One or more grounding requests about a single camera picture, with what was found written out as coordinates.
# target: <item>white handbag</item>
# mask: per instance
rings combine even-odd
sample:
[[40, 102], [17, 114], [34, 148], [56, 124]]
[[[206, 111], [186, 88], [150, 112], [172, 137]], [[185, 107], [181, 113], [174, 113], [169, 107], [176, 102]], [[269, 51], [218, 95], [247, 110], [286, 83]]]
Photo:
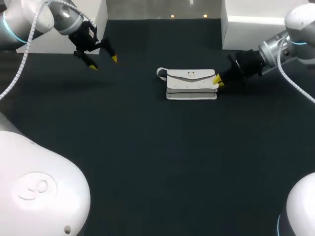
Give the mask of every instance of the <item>white handbag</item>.
[[167, 70], [166, 97], [170, 100], [214, 100], [219, 85], [213, 85], [214, 70]]

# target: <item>dark gray table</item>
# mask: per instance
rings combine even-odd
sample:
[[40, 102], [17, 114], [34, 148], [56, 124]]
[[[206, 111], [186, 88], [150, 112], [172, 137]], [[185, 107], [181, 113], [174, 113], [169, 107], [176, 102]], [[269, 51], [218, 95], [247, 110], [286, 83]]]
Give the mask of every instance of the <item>dark gray table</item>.
[[[96, 73], [31, 55], [6, 109], [86, 175], [85, 235], [272, 235], [291, 187], [315, 171], [315, 105], [276, 70], [217, 101], [167, 101], [158, 67], [229, 67], [219, 20], [117, 21], [106, 34], [121, 66], [106, 53]], [[315, 95], [314, 74], [284, 69]]]

